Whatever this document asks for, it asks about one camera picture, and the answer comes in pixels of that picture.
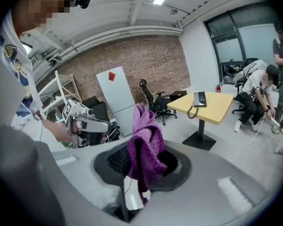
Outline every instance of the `black strap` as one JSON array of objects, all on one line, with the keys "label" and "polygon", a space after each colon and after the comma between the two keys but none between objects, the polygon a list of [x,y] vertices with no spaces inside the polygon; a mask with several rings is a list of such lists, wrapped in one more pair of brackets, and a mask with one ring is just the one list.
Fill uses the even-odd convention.
[{"label": "black strap", "polygon": [[197,108],[197,109],[196,109],[196,113],[195,113],[193,116],[190,116],[190,111],[191,111],[191,109],[193,108],[193,106],[194,106],[194,103],[192,104],[192,106],[190,107],[190,109],[189,109],[188,112],[187,112],[187,115],[188,115],[188,117],[189,117],[190,119],[195,118],[196,115],[197,115],[197,113],[198,113],[198,110],[199,110],[199,108]]}]

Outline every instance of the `person wearing white t-shirt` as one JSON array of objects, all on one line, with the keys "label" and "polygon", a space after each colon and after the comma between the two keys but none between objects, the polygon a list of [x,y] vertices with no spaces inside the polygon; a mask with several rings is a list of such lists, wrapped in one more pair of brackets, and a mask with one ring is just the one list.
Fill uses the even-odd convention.
[{"label": "person wearing white t-shirt", "polygon": [[[257,123],[266,113],[268,119],[275,116],[275,108],[273,106],[270,93],[272,85],[276,85],[279,80],[279,70],[274,65],[269,65],[266,70],[254,71],[241,90],[241,102],[246,110],[234,125],[234,131],[238,132],[241,124],[250,122],[254,131],[258,130]],[[266,96],[270,110],[265,103],[263,96]]]},{"label": "person wearing white t-shirt", "polygon": [[42,107],[34,79],[33,66],[20,42],[20,35],[46,23],[53,13],[69,7],[70,0],[19,0],[7,13],[0,27],[0,57],[9,71],[26,89],[26,95],[14,116],[11,127],[22,130],[35,141],[45,142],[51,151],[64,150],[60,142],[71,141],[65,124],[40,119]]}]

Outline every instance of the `fire extinguisher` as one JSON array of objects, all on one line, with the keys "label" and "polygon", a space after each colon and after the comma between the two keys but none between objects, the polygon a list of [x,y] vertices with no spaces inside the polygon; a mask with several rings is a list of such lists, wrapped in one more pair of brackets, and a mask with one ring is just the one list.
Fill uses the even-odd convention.
[{"label": "fire extinguisher", "polygon": [[216,85],[216,92],[221,93],[221,85]]}]

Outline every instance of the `black box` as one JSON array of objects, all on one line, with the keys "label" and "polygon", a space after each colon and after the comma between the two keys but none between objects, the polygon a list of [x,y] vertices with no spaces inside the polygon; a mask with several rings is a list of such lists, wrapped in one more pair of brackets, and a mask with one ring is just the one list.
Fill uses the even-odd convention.
[{"label": "black box", "polygon": [[175,91],[170,95],[170,100],[175,101],[175,100],[185,96],[186,94],[187,94],[186,90]]}]

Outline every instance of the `brick wall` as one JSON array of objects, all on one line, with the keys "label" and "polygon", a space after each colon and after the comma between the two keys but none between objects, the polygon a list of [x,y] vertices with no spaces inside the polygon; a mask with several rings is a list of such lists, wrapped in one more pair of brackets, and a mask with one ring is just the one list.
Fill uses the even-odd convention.
[{"label": "brick wall", "polygon": [[[58,68],[59,74],[73,74],[82,100],[96,96],[105,101],[96,75],[108,69],[122,66],[136,103],[147,104],[139,87],[140,79],[156,98],[156,93],[170,94],[191,85],[188,67],[178,37],[140,36],[117,40],[91,48]],[[38,84],[40,91],[54,73]]]}]

